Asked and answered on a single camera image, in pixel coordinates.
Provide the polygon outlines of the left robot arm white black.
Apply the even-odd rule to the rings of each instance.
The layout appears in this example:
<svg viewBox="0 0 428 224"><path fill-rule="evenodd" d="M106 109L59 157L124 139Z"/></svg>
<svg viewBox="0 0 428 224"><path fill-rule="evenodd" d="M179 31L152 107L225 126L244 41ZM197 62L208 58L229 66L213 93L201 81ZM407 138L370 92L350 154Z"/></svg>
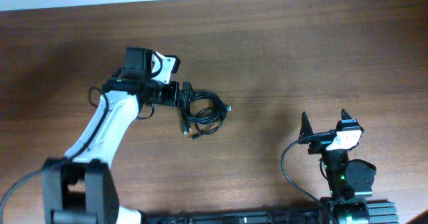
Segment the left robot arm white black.
<svg viewBox="0 0 428 224"><path fill-rule="evenodd" d="M102 86L96 112L62 158L41 169L46 223L144 223L142 211L120 205L110 172L121 140L144 105L182 107L191 87L171 81L180 60L129 47L125 65Z"/></svg>

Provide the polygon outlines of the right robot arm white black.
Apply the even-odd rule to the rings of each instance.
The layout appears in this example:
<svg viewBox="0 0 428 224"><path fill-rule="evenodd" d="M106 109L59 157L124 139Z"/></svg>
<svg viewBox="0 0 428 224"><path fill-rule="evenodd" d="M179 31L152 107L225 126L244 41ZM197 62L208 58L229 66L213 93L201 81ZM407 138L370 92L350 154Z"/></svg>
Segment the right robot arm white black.
<svg viewBox="0 0 428 224"><path fill-rule="evenodd" d="M336 128L315 133L305 112L299 143L308 145L309 154L319 154L330 198L321 200L338 223L369 223L366 199L372 196L376 166L361 159L349 159L348 153L359 145L364 128L346 110L341 110Z"/></svg>

